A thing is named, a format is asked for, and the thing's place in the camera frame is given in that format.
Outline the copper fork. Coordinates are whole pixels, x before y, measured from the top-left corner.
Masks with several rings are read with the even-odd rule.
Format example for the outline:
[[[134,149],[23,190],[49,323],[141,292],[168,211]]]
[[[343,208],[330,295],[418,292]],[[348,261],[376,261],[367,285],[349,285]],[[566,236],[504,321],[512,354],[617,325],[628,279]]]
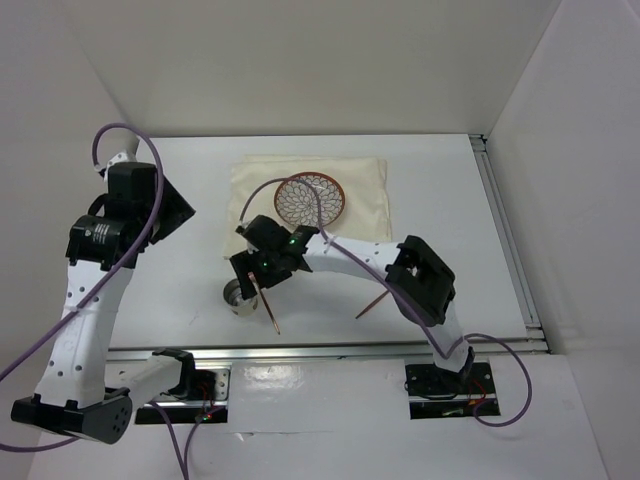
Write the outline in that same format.
[[[277,320],[275,318],[275,315],[274,315],[274,313],[273,313],[273,311],[271,309],[271,306],[270,306],[265,294],[263,293],[263,290],[258,285],[258,282],[257,282],[257,280],[256,280],[256,278],[255,278],[253,273],[249,273],[249,279],[251,280],[252,284],[254,285],[256,291],[258,292],[258,294],[260,296],[260,300],[262,301],[262,303],[263,303],[263,305],[264,305],[264,307],[266,309],[266,312],[267,312],[267,314],[269,316],[269,319],[270,319],[270,321],[271,321],[271,323],[272,323],[272,325],[273,325],[273,327],[275,329],[276,334],[277,335],[281,335],[280,327],[279,327],[278,322],[277,322]]]

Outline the small metal cup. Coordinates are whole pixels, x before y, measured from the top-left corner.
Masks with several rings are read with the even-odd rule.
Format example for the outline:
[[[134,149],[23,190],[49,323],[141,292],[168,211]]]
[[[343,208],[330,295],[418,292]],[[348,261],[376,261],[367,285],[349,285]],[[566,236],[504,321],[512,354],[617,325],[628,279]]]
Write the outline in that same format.
[[[237,279],[230,280],[223,288],[222,298],[231,312],[238,317],[252,315],[258,307],[256,297],[244,299],[240,283]]]

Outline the floral patterned plate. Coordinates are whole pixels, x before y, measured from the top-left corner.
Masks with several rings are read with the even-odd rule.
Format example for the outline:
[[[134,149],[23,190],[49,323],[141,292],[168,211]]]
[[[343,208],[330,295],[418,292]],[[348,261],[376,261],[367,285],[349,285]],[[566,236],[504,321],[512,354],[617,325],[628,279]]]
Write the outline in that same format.
[[[283,181],[274,193],[275,211],[290,226],[326,227],[343,213],[346,195],[342,186],[321,172],[301,172]]]

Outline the cream cloth napkin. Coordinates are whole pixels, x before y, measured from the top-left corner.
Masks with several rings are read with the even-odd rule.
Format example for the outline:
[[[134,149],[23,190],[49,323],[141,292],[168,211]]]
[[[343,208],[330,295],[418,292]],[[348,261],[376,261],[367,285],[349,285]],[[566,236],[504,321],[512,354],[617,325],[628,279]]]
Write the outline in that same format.
[[[344,192],[345,205],[328,232],[367,241],[391,240],[391,217],[386,192],[387,162],[375,157],[247,155],[231,168],[231,194],[222,256],[227,259],[246,248],[235,233],[246,201],[264,182],[303,172],[333,179]]]

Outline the copper knife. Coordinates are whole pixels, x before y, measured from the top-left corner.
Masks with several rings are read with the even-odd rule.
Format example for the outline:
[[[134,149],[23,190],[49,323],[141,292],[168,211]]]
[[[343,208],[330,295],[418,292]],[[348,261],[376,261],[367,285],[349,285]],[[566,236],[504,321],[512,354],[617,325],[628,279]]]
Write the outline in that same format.
[[[356,316],[355,319],[360,319],[368,312],[370,312],[373,308],[375,308],[381,301],[383,301],[388,296],[387,291],[383,292],[379,296],[377,296],[373,301],[371,301],[363,310],[361,310]]]

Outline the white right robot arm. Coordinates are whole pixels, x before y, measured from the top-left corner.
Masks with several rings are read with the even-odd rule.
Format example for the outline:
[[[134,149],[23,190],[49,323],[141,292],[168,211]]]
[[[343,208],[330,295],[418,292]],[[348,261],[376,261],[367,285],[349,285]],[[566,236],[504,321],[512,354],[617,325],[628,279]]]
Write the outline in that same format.
[[[379,283],[400,313],[425,333],[434,350],[436,379],[448,392],[471,379],[474,350],[464,339],[454,299],[455,274],[421,238],[380,243],[330,236],[314,226],[289,231],[259,215],[236,228],[247,248],[229,262],[242,298],[274,287],[297,271],[336,273]]]

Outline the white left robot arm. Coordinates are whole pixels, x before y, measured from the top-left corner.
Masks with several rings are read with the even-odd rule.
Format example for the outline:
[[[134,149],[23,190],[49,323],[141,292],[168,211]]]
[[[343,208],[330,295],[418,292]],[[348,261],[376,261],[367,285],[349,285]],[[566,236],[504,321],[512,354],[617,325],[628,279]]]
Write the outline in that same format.
[[[140,371],[105,383],[116,316],[139,254],[179,228],[194,211],[158,168],[122,162],[105,173],[106,194],[71,227],[64,326],[34,393],[13,403],[14,422],[70,438],[117,442],[132,415],[159,395],[196,390],[192,354],[154,351]]]

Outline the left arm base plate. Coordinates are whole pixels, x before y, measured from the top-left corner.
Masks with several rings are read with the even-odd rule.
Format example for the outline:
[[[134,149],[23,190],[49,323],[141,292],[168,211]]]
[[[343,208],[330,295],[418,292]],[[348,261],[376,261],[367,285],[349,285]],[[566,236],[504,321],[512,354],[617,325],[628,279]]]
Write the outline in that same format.
[[[231,380],[229,367],[197,367],[190,390],[183,396],[160,394],[153,401],[174,425],[226,423]]]

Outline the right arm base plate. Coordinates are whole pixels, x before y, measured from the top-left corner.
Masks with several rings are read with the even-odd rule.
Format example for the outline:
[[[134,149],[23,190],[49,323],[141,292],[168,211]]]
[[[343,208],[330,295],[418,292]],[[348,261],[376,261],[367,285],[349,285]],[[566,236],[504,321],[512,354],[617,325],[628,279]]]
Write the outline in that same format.
[[[488,362],[475,363],[462,386],[445,383],[433,364],[405,366],[404,389],[412,420],[498,417],[500,412],[493,374]]]

